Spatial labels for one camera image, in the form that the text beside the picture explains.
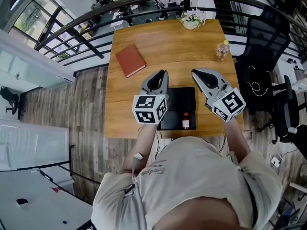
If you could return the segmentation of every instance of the white table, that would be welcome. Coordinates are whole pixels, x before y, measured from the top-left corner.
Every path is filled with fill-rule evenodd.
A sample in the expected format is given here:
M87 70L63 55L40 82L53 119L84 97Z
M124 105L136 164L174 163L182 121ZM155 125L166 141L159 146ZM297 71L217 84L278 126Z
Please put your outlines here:
M276 70L277 73L279 74L278 77L280 82L284 83L284 75L287 75L289 77L292 89L296 93L300 93L302 91L307 90L307 79L304 78L302 80L297 81L295 70L292 64L279 60L276 65Z
M135 9L138 9L138 8L139 8L139 6L137 4L131 5L131 7L130 7L131 10L135 10Z

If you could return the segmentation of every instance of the white radiator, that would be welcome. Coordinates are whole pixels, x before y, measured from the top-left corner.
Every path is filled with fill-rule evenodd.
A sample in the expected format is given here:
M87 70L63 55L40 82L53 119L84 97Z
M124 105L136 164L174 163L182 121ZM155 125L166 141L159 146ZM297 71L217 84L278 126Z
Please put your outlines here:
M11 170L69 160L69 130L0 119L0 144L7 146Z

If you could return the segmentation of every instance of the white cable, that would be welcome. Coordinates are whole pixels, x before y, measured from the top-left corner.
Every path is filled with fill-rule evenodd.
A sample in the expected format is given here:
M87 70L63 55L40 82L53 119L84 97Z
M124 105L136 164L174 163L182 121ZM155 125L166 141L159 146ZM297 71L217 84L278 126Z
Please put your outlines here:
M254 88L253 88L253 84L257 84L258 86L259 86L259 89L258 90L255 90ZM255 91L257 92L257 91L260 91L260 85L257 83L257 82L252 82L251 84L249 83L249 85L250 85L250 87L251 87L251 90L253 91L253 93L255 94L255 96L258 96L258 97L262 97L262 96L264 96L265 95L265 93L268 91L268 88L265 90L265 92L262 94L262 95L258 95L258 94L256 94L255 93Z
M275 148L275 146L274 146L273 143L270 143L270 144L268 145L268 153L269 153L270 158L273 159L272 156L271 156L271 154L270 154L270 150L269 150L269 147L270 147L271 144L273 145L274 150L277 152L277 154L279 155L280 159L282 160L282 159L283 159L282 156L280 156L280 153L276 150L276 148Z

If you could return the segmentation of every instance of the red book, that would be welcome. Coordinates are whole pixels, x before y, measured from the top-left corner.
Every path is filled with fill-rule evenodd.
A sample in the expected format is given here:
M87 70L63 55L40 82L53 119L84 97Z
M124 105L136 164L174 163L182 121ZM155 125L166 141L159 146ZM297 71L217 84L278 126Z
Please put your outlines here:
M126 78L146 67L135 45L129 45L115 55Z

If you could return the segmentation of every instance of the mesh chair back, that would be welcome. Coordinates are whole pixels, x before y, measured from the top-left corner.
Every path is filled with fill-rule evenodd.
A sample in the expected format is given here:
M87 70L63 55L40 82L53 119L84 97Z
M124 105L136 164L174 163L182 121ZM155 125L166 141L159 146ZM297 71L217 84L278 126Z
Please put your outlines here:
M257 69L272 71L289 43L290 36L281 31L279 26L264 18L251 16L248 19L245 51L240 59Z
M276 8L265 5L260 15L260 18L265 19L266 22L271 24L272 26L275 25L280 31L284 32L285 34L290 33L290 24L288 19Z
M12 94L12 92L7 87L1 87L0 95L3 99L7 100L11 105L14 102L18 102L19 97L17 94Z

